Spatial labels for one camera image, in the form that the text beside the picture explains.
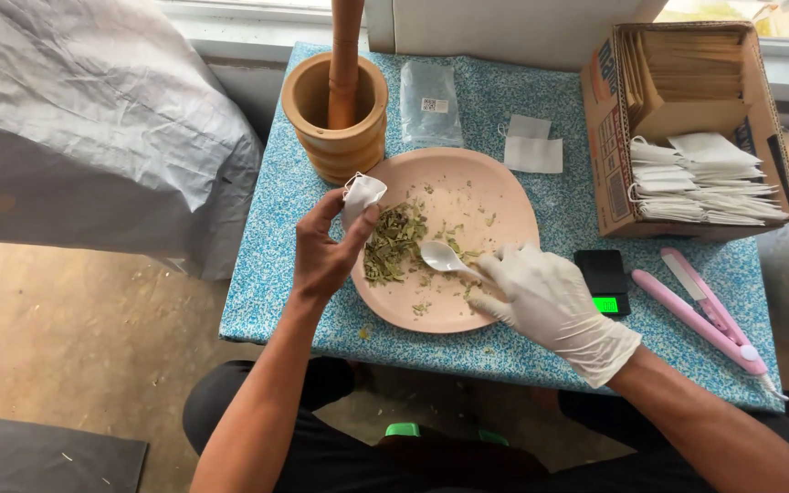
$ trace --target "white plastic spoon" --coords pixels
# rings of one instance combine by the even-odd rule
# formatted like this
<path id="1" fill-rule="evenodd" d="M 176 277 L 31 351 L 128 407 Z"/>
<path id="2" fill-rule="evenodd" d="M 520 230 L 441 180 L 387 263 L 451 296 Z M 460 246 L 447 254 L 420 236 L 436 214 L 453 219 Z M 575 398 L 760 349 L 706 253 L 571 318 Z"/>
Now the white plastic spoon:
<path id="1" fill-rule="evenodd" d="M 492 283 L 492 280 L 476 270 L 467 267 L 456 255 L 451 246 L 441 241 L 426 241 L 420 248 L 422 260 L 431 268 L 440 272 L 462 271 L 480 279 L 483 283 Z"/>

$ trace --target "pink plate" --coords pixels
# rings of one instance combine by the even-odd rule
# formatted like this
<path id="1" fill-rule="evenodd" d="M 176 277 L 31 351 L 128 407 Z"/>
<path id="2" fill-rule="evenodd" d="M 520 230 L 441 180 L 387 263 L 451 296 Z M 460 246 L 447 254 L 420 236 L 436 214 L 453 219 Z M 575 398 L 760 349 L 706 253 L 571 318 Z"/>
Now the pink plate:
<path id="1" fill-rule="evenodd" d="M 447 229 L 464 225 L 454 236 L 465 251 L 491 253 L 510 242 L 531 241 L 540 246 L 535 212 L 522 185 L 504 165 L 486 154 L 447 147 L 419 149 L 379 163 L 367 174 L 389 186 L 379 202 L 383 206 L 412 201 L 414 197 L 425 202 L 423 214 L 428 218 L 429 230 L 425 241 L 433 239 L 445 220 Z M 462 296 L 466 288 L 460 281 L 474 281 L 470 275 L 446 280 L 438 273 L 430 286 L 422 287 L 419 280 L 423 275 L 420 270 L 407 274 L 404 283 L 371 288 L 364 278 L 363 251 L 352 269 L 355 287 L 367 306 L 399 327 L 448 333 L 494 321 L 485 314 L 472 314 Z M 473 288 L 473 292 L 479 293 L 479 289 Z M 421 316 L 413 310 L 419 304 L 431 304 Z"/>

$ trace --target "pink hair straightener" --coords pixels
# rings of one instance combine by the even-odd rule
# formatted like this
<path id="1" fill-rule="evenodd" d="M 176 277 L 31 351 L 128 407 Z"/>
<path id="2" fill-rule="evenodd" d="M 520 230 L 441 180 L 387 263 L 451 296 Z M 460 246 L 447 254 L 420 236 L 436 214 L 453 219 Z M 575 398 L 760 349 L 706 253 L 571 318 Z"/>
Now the pink hair straightener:
<path id="1" fill-rule="evenodd" d="M 720 351 L 738 363 L 749 374 L 755 375 L 763 388 L 772 393 L 776 398 L 787 401 L 788 398 L 779 393 L 772 379 L 769 377 L 768 368 L 760 358 L 757 349 L 751 345 L 732 316 L 711 289 L 702 281 L 699 274 L 693 269 L 684 255 L 674 248 L 663 248 L 661 251 L 663 262 L 672 270 L 675 277 L 686 289 L 699 307 L 705 312 L 705 320 L 687 302 L 674 294 L 663 283 L 647 272 L 633 270 L 632 279 L 652 297 L 656 298 L 665 308 L 669 309 L 685 324 L 689 325 L 708 342 L 715 345 Z"/>

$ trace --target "wooden pestle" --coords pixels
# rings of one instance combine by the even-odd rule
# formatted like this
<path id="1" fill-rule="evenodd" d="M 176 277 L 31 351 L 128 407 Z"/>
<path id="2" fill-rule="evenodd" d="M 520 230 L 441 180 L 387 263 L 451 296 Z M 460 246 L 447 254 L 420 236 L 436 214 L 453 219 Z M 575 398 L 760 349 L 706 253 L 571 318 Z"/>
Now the wooden pestle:
<path id="1" fill-rule="evenodd" d="M 331 0 L 334 21 L 333 57 L 328 87 L 328 128 L 343 130 L 355 125 L 355 92 L 358 89 L 358 33 L 364 0 Z"/>

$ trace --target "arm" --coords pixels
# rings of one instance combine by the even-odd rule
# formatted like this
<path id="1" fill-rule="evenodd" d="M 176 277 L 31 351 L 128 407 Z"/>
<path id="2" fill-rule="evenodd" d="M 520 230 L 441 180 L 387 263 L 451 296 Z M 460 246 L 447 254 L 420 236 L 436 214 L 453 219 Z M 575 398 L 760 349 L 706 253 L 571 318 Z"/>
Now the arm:
<path id="1" fill-rule="evenodd" d="M 343 190 L 325 195 L 297 224 L 294 285 L 279 324 L 209 438 L 191 491 L 272 491 L 297 419 L 318 320 L 373 231 L 373 205 L 337 243 L 328 236 Z"/>
<path id="2" fill-rule="evenodd" d="M 479 258 L 508 297 L 469 302 L 564 358 L 589 384 L 619 392 L 720 491 L 789 491 L 789 444 L 691 382 L 601 315 L 575 264 L 536 246 Z"/>
<path id="3" fill-rule="evenodd" d="M 789 443 L 640 346 L 608 382 L 719 491 L 789 491 Z"/>

